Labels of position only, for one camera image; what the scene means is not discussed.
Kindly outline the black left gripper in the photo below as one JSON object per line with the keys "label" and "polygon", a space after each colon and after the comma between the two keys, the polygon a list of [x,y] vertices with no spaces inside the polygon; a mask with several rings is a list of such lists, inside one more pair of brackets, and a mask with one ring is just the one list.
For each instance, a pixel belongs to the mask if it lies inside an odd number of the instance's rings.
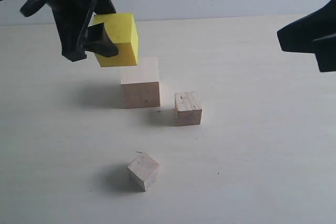
{"label": "black left gripper", "polygon": [[114,14],[112,0],[27,0],[20,12],[30,17],[48,5],[55,19],[61,54],[71,62],[87,58],[85,51],[106,58],[118,55],[118,48],[107,34],[104,23],[89,26],[93,12]]}

